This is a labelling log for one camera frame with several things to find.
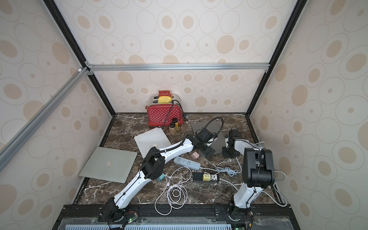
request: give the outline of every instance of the white power strip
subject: white power strip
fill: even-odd
[[[188,167],[190,169],[194,169],[196,171],[199,171],[199,169],[201,168],[200,163],[192,161],[192,160],[188,160],[188,159],[185,159],[185,158],[182,158],[182,157],[179,157],[179,156],[177,156],[174,159],[174,163],[178,164],[178,165],[181,165],[181,166]]]

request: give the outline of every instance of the power cord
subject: power cord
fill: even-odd
[[[236,158],[236,161],[237,161],[237,162],[238,162],[238,164],[239,164],[240,171],[238,171],[237,169],[233,170],[233,169],[231,169],[231,168],[229,168],[229,167],[227,167],[227,166],[226,166],[225,168],[219,167],[219,165],[220,165],[221,163],[227,163],[227,162],[230,162],[230,158],[229,158],[229,160],[228,160],[228,161],[223,161],[223,162],[219,163],[219,164],[215,167],[215,169],[211,169],[211,168],[203,168],[203,167],[200,167],[200,169],[212,170],[212,171],[216,171],[216,172],[218,172],[218,173],[224,173],[224,172],[227,172],[227,174],[228,174],[230,177],[234,177],[234,176],[236,176],[236,175],[238,175],[238,174],[240,174],[240,173],[242,172],[241,164],[240,164],[240,162],[239,162],[238,158]]]
[[[175,173],[175,172],[177,172],[179,169],[182,169],[182,168],[187,168],[187,169],[189,169],[190,177],[189,177],[186,181],[184,181],[184,182],[179,182],[179,183],[177,183],[177,184],[174,184],[174,185],[171,185],[171,186],[170,186],[170,180],[171,180],[171,178],[173,177],[174,173]],[[167,216],[167,215],[169,215],[169,214],[171,213],[171,211],[173,210],[173,208],[175,208],[175,209],[180,209],[181,207],[183,207],[183,206],[184,206],[184,204],[186,203],[186,201],[187,201],[187,199],[188,199],[188,191],[187,191],[187,189],[186,189],[183,185],[181,185],[181,184],[183,184],[183,183],[185,183],[185,182],[188,182],[188,181],[190,180],[190,178],[191,178],[191,177],[192,177],[192,171],[190,170],[190,168],[188,168],[188,167],[186,167],[186,166],[180,167],[180,168],[178,168],[177,170],[175,170],[175,171],[171,174],[171,176],[170,176],[170,178],[169,178],[169,182],[167,182],[167,177],[165,176],[165,179],[166,179],[166,187],[165,187],[165,189],[162,191],[162,193],[159,195],[159,197],[157,197],[157,199],[156,199],[156,201],[155,201],[155,209],[156,209],[157,213],[159,213],[160,215],[163,215],[163,216]],[[169,211],[169,213],[163,214],[163,213],[160,213],[160,212],[157,210],[156,203],[157,203],[158,199],[162,196],[162,194],[164,194],[164,192],[166,191],[166,188],[167,188],[168,186],[169,186],[169,189],[167,190],[166,197],[167,197],[167,201],[168,201],[168,203],[169,203],[169,205],[170,205],[170,211]],[[172,196],[173,196],[173,197],[175,197],[175,198],[178,198],[178,200],[177,200],[177,201],[174,201],[174,200],[173,200],[173,198],[172,198]],[[183,198],[184,198],[184,201],[183,201],[182,203],[179,203],[179,201],[180,201],[180,199],[181,199],[181,197],[182,197],[182,196],[183,196]]]
[[[275,170],[275,172],[277,172],[277,173],[282,173],[282,174],[284,174],[284,176],[285,176],[285,178],[284,179],[282,179],[282,180],[285,180],[286,179],[286,174],[284,173],[284,172],[282,172],[282,171],[278,171],[278,170]],[[274,182],[274,184],[273,184],[273,188],[275,189],[275,191],[285,200],[285,204],[284,205],[282,205],[282,204],[279,204],[270,194],[268,194],[268,193],[266,193],[265,191],[261,191],[261,192],[263,192],[263,193],[265,193],[267,196],[269,196],[270,198],[271,198],[271,200],[273,201],[273,202],[275,202],[275,204],[277,204],[278,206],[280,206],[280,207],[286,207],[287,206],[287,200],[286,200],[286,198],[281,194],[281,192],[276,188],[276,186],[277,186],[277,184],[276,184],[276,181]]]
[[[199,130],[204,130],[205,128],[207,128],[207,126],[211,123],[211,122],[213,122],[214,120],[216,120],[216,119],[220,119],[221,120],[221,127],[220,127],[220,129],[218,130],[218,132],[217,133],[213,133],[212,134],[212,137],[215,137],[215,136],[217,136],[220,132],[221,132],[221,130],[222,130],[222,128],[224,127],[224,119],[222,118],[222,117],[215,117],[215,118],[213,118],[212,120],[210,120],[206,125],[205,125],[205,127],[203,127],[202,129],[199,129]],[[210,143],[212,143],[212,142],[214,142],[214,141],[204,141],[204,143],[206,143],[206,144],[210,144]]]
[[[235,185],[233,185],[231,182],[224,180],[222,178],[220,178],[220,180],[225,181],[226,183],[228,183],[229,185],[233,186],[237,191],[239,191],[239,189],[237,187],[235,187]]]
[[[171,111],[171,109],[169,110],[169,112],[168,112],[168,114],[167,114],[167,117],[166,117],[166,120],[167,120],[167,118],[168,118],[168,116],[169,116],[169,114],[170,114],[170,111]],[[204,127],[204,128],[206,128],[212,121],[214,121],[214,120],[216,120],[216,119],[221,119],[222,120],[222,125],[221,125],[221,128],[220,128],[220,130],[217,132],[217,134],[219,134],[220,133],[220,131],[222,130],[222,127],[224,126],[224,119],[222,119],[221,117],[215,117],[215,118],[213,118],[212,120],[210,120],[207,124],[206,124],[206,126]],[[139,178],[141,178],[141,173],[140,173],[140,167],[141,167],[141,164],[142,164],[142,162],[148,157],[148,156],[150,156],[150,155],[153,155],[153,154],[155,154],[155,153],[164,153],[164,152],[168,152],[168,151],[172,151],[172,150],[174,150],[174,149],[177,149],[177,148],[179,148],[180,146],[182,146],[183,145],[183,143],[184,143],[184,141],[185,141],[185,139],[187,138],[187,136],[184,136],[183,137],[183,139],[182,139],[182,141],[179,143],[179,144],[177,144],[177,145],[175,145],[174,147],[171,147],[171,148],[169,148],[169,149],[164,149],[164,150],[159,150],[159,151],[157,151],[157,152],[153,152],[153,153],[150,153],[150,154],[147,154],[142,160],[141,160],[141,162],[139,163],[139,165],[138,165],[138,172],[137,173],[139,173],[139,176],[137,177],[137,179],[134,181],[134,183],[119,197],[119,199],[116,201],[116,202],[114,202],[115,203],[115,205],[116,205],[116,203],[122,198],[122,196],[124,196],[125,195],[125,193],[137,182],[137,180],[139,179]]]
[[[165,119],[165,121],[163,122],[162,126],[164,126],[164,125],[165,125],[165,123],[166,123],[166,121],[167,121],[167,118],[169,117],[169,114],[170,114],[171,110],[173,109],[174,101],[171,101],[171,103],[172,103],[171,108],[170,108],[169,112],[167,113],[166,119]]]

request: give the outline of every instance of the gray mat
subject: gray mat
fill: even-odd
[[[202,121],[202,122],[193,123],[192,124],[193,132],[194,133],[196,131],[200,132],[201,129],[203,129],[203,127],[205,127],[208,122],[209,122],[209,120],[208,121]],[[210,131],[210,132],[218,132],[219,129],[220,129],[220,127],[219,127],[219,125],[217,124],[216,121],[213,121],[213,122],[211,122],[207,126],[206,129],[208,131]],[[219,153],[222,153],[222,147],[225,147],[225,146],[226,146],[226,143],[225,143],[224,134],[221,131],[218,134],[217,140],[214,143],[211,144],[211,147],[215,150],[215,153],[214,154],[219,154]]]

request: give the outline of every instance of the aluminum frame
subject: aluminum frame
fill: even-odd
[[[67,83],[42,107],[40,111],[9,141],[0,152],[0,171],[10,162],[24,144],[31,138],[37,129],[54,112],[60,103],[67,97],[82,77],[86,76],[88,68],[84,67],[77,72]]]
[[[268,70],[269,63],[195,63],[195,64],[87,64],[91,71],[135,71],[135,70]]]

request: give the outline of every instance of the dark marble surface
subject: dark marble surface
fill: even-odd
[[[163,128],[165,134],[172,144],[181,141],[183,136],[193,133],[191,128],[192,123],[209,121],[217,116],[220,116],[224,119],[224,127],[222,130],[225,135],[230,129],[238,128],[241,131],[243,138],[253,142],[248,124],[244,115],[242,114],[189,114],[189,116],[190,119],[185,120],[183,125],[180,126],[179,133],[175,136],[170,135],[169,128],[167,126]],[[120,113],[117,115],[104,147],[138,152],[131,173],[128,176],[127,182],[124,184],[92,178],[89,179],[79,204],[104,204],[108,198],[115,196],[127,185],[129,181],[131,181],[131,179],[136,175],[139,163],[142,160],[142,156],[139,153],[139,149],[134,137],[153,128],[154,127],[148,125],[147,114]],[[192,159],[190,156],[192,152],[183,154],[182,157]],[[238,159],[242,164],[243,156],[238,157]],[[202,167],[214,168],[220,162],[228,160],[229,159],[223,158],[222,154],[217,154],[208,159],[200,157],[196,160],[196,162],[200,162]],[[222,163],[220,166],[228,166],[234,170],[239,169],[236,159],[230,159],[229,162]],[[171,176],[171,174],[178,168],[180,168],[180,166],[174,164],[174,161],[171,160],[165,165],[164,174]],[[190,172],[188,169],[180,169],[173,175],[170,184],[172,185],[174,183],[185,181],[189,177]],[[227,173],[220,173],[220,177],[232,182],[236,187],[240,188],[242,183],[241,175],[230,177],[227,175]],[[154,204],[157,197],[162,193],[163,189],[165,189],[165,185],[165,180],[161,182],[154,180],[151,183],[148,183],[132,199],[130,204]],[[231,185],[223,181],[220,181],[217,184],[204,184],[195,183],[191,178],[190,181],[183,185],[188,191],[188,199],[186,204],[227,204],[230,198],[236,193],[236,190]],[[265,189],[265,191],[269,194],[272,194],[270,187]],[[253,203],[271,204],[273,201],[266,194],[261,193]],[[166,192],[160,197],[160,199],[157,201],[157,204],[167,204]]]

